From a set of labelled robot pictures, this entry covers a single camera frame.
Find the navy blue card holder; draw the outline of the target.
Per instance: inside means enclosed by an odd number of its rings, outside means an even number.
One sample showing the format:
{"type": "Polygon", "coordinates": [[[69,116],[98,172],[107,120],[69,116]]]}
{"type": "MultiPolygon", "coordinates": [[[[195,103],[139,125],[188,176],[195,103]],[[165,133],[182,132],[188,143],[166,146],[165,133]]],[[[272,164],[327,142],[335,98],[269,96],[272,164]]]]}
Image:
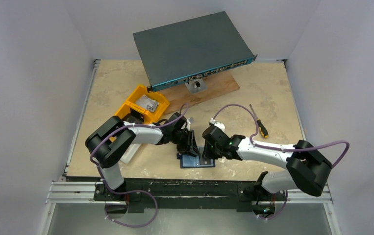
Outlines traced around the navy blue card holder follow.
{"type": "Polygon", "coordinates": [[[177,153],[176,156],[177,156],[177,159],[180,160],[180,168],[203,168],[199,164],[200,155],[197,156],[197,157],[193,157],[193,156],[182,155],[180,153],[177,153]]]}

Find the dark grey credit card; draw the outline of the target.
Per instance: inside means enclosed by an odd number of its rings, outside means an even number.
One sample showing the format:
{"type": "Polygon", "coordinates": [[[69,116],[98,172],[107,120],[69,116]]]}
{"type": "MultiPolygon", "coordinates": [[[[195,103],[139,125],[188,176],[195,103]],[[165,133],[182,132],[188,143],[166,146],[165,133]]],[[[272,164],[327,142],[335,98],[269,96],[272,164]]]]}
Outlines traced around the dark grey credit card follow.
{"type": "Polygon", "coordinates": [[[199,164],[201,167],[214,167],[215,166],[214,160],[209,159],[205,156],[205,150],[203,146],[200,148],[199,164]]]}

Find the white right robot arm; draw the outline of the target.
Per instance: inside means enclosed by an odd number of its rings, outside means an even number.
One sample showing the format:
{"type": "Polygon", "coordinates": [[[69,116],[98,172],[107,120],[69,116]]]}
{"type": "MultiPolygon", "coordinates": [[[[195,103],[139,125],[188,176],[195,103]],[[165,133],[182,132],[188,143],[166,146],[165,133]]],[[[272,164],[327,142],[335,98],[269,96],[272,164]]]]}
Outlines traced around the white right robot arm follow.
{"type": "Polygon", "coordinates": [[[283,170],[266,173],[258,179],[254,193],[266,199],[279,191],[300,189],[311,196],[321,196],[332,170],[332,163],[304,140],[297,144],[253,141],[242,135],[229,137],[221,128],[210,125],[202,134],[204,156],[209,159],[257,161],[283,170]]]}

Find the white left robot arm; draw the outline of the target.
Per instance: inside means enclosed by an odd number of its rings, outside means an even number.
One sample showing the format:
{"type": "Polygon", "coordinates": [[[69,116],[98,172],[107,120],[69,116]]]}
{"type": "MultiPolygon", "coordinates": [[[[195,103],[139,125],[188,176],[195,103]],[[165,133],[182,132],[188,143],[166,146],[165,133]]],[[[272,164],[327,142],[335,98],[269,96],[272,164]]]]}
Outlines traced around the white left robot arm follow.
{"type": "Polygon", "coordinates": [[[194,131],[187,126],[187,119],[181,113],[174,113],[163,124],[136,124],[112,116],[85,141],[90,160],[105,180],[106,194],[112,200],[125,195],[124,178],[118,162],[133,144],[176,145],[181,154],[199,155],[194,131]]]}

